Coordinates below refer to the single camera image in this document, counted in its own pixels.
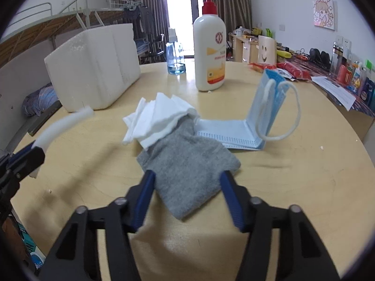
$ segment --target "red logo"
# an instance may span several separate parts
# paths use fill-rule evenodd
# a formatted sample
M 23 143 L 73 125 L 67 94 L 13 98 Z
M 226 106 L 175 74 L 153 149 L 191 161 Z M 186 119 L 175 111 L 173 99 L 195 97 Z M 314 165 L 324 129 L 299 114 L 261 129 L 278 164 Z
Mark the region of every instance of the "red logo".
M 221 44 L 223 42 L 223 34 L 222 33 L 217 33 L 215 36 L 215 40 L 217 44 Z

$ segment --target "red bottle cap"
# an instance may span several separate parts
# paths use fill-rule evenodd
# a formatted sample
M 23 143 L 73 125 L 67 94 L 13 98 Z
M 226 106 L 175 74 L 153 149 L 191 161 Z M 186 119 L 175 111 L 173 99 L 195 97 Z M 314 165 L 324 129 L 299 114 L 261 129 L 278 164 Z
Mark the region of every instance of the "red bottle cap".
M 202 7 L 202 14 L 203 15 L 217 15 L 218 8 L 216 7 L 215 3 L 212 0 L 204 0 L 204 4 Z

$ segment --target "cartoon girl picture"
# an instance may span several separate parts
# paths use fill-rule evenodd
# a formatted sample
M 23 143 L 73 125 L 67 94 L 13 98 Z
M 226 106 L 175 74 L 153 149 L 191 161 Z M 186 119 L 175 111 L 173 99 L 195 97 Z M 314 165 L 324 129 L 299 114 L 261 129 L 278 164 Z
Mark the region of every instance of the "cartoon girl picture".
M 334 30 L 334 10 L 331 0 L 314 2 L 314 25 Z

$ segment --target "bottle label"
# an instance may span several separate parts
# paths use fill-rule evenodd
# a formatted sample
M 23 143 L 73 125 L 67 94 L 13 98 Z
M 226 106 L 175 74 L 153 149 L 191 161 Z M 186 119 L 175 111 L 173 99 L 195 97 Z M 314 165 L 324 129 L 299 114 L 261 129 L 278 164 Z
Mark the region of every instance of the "bottle label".
M 223 34 L 215 36 L 217 44 L 223 43 Z M 219 49 L 207 48 L 207 82 L 211 85 L 221 81 L 225 77 L 226 43 Z

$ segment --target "surgical mask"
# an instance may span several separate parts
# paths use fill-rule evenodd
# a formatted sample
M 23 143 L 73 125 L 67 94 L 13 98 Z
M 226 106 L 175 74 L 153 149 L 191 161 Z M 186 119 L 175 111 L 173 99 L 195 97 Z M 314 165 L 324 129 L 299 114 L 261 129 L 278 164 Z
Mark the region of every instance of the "surgical mask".
M 290 130 L 281 136 L 268 136 L 288 89 L 296 95 L 298 114 Z M 205 120 L 196 125 L 196 135 L 220 141 L 228 149 L 261 150 L 266 141 L 279 141 L 291 135 L 301 119 L 297 88 L 275 71 L 265 70 L 245 120 Z

